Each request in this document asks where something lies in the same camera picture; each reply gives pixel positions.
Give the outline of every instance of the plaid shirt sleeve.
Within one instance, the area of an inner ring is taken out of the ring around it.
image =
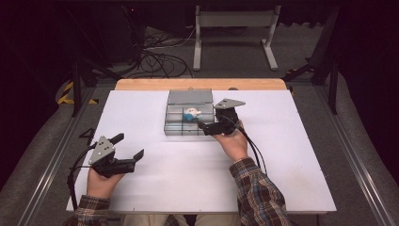
[[[79,207],[75,211],[75,217],[78,219],[78,226],[106,226],[106,213],[111,201],[109,199],[100,199],[91,196],[82,196]]]
[[[234,163],[230,172],[238,186],[241,225],[291,225],[283,195],[252,158]]]

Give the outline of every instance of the white table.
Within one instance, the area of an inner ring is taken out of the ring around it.
[[[289,90],[214,90],[214,101],[244,101],[236,107],[249,137],[261,150],[270,179],[283,193],[287,211],[336,211],[323,172]],[[114,191],[111,211],[120,213],[231,213],[237,211],[231,160],[212,137],[167,137],[168,91],[111,91],[95,137],[124,133],[118,159],[144,157]],[[85,165],[91,157],[88,153]],[[88,169],[76,180],[76,197],[86,193]],[[72,210],[69,201],[67,210]]]

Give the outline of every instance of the black cable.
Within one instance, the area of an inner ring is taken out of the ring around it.
[[[88,151],[90,151],[91,149],[94,149],[97,145],[97,142],[95,142],[93,145],[88,146],[80,155],[79,157],[76,159],[76,161],[74,162],[73,166],[70,168],[70,175],[68,176],[68,180],[67,180],[67,184],[68,184],[68,189],[70,190],[70,194],[71,194],[71,200],[72,200],[72,206],[73,206],[73,210],[77,209],[77,200],[76,200],[76,193],[75,193],[75,189],[74,189],[74,172],[81,168],[82,166],[78,167],[77,165],[79,164],[80,160],[88,153]]]
[[[220,115],[220,116],[223,117],[224,119],[230,121],[235,126],[235,128],[237,128],[241,133],[243,133],[244,137],[247,139],[250,147],[252,148],[252,151],[253,151],[253,154],[255,155],[255,159],[256,159],[256,163],[257,163],[258,167],[262,170],[261,163],[259,162],[259,158],[258,158],[257,152],[261,156],[262,161],[263,161],[264,173],[266,173],[266,164],[264,163],[264,159],[263,159],[262,153],[261,153],[261,151],[259,151],[259,149],[255,145],[255,143],[249,138],[249,136],[248,136],[247,132],[244,130],[244,128],[240,124],[237,124],[233,120],[229,119],[228,117],[226,117],[224,115]]]
[[[261,164],[259,163],[259,159],[258,159],[258,155],[256,154],[255,150],[259,153],[259,155],[261,156],[262,162],[263,162],[263,167],[264,167],[264,173],[266,173],[266,164],[264,163],[264,159],[263,159],[263,155],[261,153],[261,151],[259,150],[259,148],[256,146],[256,144],[249,138],[249,136],[247,135],[246,131],[244,130],[243,127],[239,127],[238,130],[241,131],[241,133],[243,133],[244,137],[246,137],[250,147],[252,148],[252,151],[255,154],[255,158],[256,158],[256,162],[258,164],[258,167],[261,167]]]

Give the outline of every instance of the metal stand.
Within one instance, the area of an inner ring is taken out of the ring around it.
[[[267,38],[261,40],[269,62],[270,69],[278,69],[277,62],[270,47],[279,18],[281,6],[276,6],[274,10],[268,11],[200,11],[200,6],[196,8],[196,44],[194,50],[193,70],[200,70],[201,39],[200,29],[202,27],[215,26],[270,26]]]

